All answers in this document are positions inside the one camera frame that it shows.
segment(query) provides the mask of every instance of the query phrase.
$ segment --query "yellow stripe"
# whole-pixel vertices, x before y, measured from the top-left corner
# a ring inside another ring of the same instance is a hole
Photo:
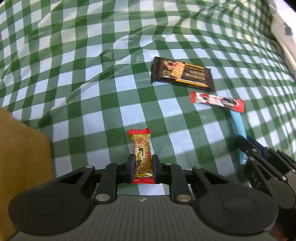
[[[185,63],[185,65],[189,65],[189,66],[192,66],[192,67],[197,67],[197,68],[200,68],[200,69],[205,69],[204,67],[201,67],[201,66],[198,66],[198,65],[194,65],[194,64]]]
[[[202,86],[202,87],[208,87],[207,85],[205,85],[203,83],[200,83],[200,82],[187,81],[187,80],[181,80],[181,79],[175,79],[175,81],[182,82],[182,83],[187,83],[187,84],[191,84],[191,85],[198,85],[198,86]]]

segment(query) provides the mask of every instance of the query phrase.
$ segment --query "silver bolt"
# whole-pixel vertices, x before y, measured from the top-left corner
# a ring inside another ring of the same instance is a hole
[[[188,201],[191,200],[191,197],[188,196],[188,195],[186,195],[186,194],[181,194],[181,195],[178,195],[178,196],[177,196],[177,200],[178,200],[179,202],[188,202]]]
[[[101,201],[101,202],[108,201],[109,199],[110,199],[110,196],[105,193],[101,193],[101,194],[96,195],[96,200]]]

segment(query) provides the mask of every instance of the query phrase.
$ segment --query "black circular cover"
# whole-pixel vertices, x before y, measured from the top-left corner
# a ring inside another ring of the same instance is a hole
[[[197,202],[201,219],[217,231],[253,235],[270,228],[278,207],[267,194],[241,184],[212,185]]]
[[[8,212],[16,229],[33,235],[54,235],[79,226],[90,201],[73,184],[55,183],[13,198]]]

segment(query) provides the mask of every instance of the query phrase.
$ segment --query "ribbed gray surface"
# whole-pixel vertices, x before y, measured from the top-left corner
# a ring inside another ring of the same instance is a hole
[[[190,206],[173,203],[168,196],[119,196],[98,205],[76,229],[50,237],[19,232],[11,241],[275,241],[268,233],[235,237],[216,232],[202,223]]]

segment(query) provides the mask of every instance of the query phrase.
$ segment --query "checkered tablecloth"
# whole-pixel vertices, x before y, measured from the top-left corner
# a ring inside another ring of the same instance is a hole
[[[57,176],[126,161],[128,130],[146,127],[162,162],[239,175],[229,111],[151,84],[150,67],[160,56],[210,68],[217,95],[245,101],[247,134],[294,155],[295,82],[271,18],[263,0],[5,0],[0,105],[49,138]]]

